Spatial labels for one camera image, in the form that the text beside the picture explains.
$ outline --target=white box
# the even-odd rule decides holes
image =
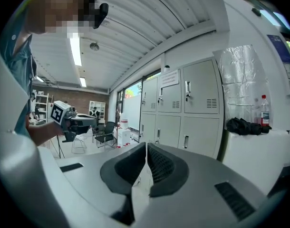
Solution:
[[[127,143],[130,143],[130,130],[118,129],[117,130],[117,145],[123,147]]]

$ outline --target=white locker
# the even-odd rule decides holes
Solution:
[[[155,123],[155,142],[178,148],[180,116],[157,115]]]
[[[143,82],[142,112],[155,112],[158,78]]]
[[[183,68],[185,113],[219,113],[215,70],[211,60]]]
[[[219,119],[216,118],[184,117],[179,148],[213,157],[218,128]]]
[[[153,143],[155,141],[155,115],[141,114],[140,143]]]
[[[179,70],[179,84],[171,85],[168,87],[161,88],[159,77],[159,90],[157,94],[157,111],[158,112],[170,112],[180,113],[181,112],[181,79]]]

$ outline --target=corrugated metal ceiling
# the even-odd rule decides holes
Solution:
[[[87,86],[108,89],[124,72],[157,45],[178,32],[209,20],[201,0],[98,0],[109,4],[102,25],[81,37],[82,67]],[[78,76],[65,46],[66,36],[35,36],[34,56],[41,63],[39,72],[55,81],[78,83]],[[93,51],[96,42],[100,50]]]

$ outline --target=person's arm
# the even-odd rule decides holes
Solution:
[[[39,118],[35,115],[35,112],[32,112],[32,116],[33,116],[36,120],[39,119]]]
[[[26,129],[36,146],[40,146],[56,135],[63,135],[60,126],[55,122],[46,123],[40,126],[29,125],[29,116],[26,116]]]

